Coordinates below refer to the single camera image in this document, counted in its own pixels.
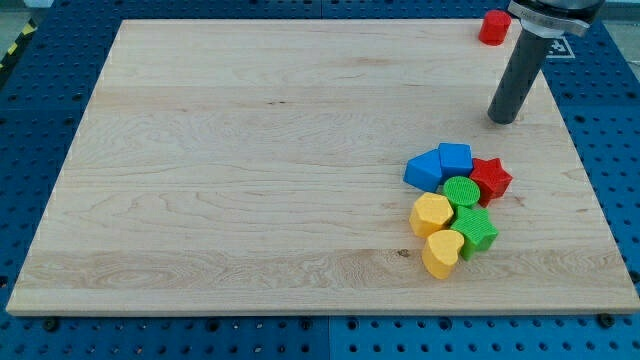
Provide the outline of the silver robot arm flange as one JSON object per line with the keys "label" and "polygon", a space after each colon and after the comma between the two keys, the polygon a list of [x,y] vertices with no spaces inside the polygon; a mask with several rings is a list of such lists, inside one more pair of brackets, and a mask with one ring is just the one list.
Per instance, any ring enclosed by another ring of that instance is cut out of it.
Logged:
{"label": "silver robot arm flange", "polygon": [[583,37],[595,21],[605,0],[510,0],[507,11],[521,26],[541,38],[565,33]]}

